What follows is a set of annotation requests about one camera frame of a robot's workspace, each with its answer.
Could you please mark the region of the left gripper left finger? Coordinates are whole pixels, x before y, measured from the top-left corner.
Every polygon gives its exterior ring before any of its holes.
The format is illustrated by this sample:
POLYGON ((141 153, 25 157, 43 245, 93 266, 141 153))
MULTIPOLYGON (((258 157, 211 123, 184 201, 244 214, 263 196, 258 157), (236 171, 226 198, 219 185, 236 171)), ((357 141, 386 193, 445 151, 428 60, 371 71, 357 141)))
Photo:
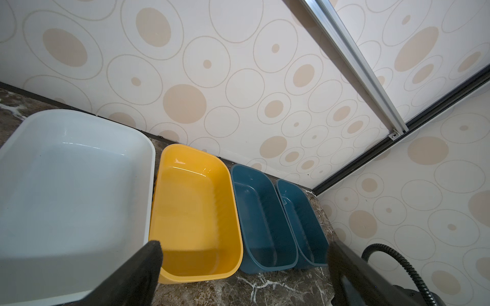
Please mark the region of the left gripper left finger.
POLYGON ((151 305, 162 262, 160 243, 149 241, 96 289, 70 305, 151 305))

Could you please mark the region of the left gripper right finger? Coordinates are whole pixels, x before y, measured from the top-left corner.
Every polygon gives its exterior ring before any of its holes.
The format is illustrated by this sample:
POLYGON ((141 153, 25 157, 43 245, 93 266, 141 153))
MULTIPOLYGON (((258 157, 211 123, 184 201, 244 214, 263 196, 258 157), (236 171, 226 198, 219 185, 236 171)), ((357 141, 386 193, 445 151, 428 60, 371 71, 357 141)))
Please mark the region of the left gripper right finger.
POLYGON ((343 242, 330 243, 328 268, 334 288, 333 305, 417 305, 343 242))

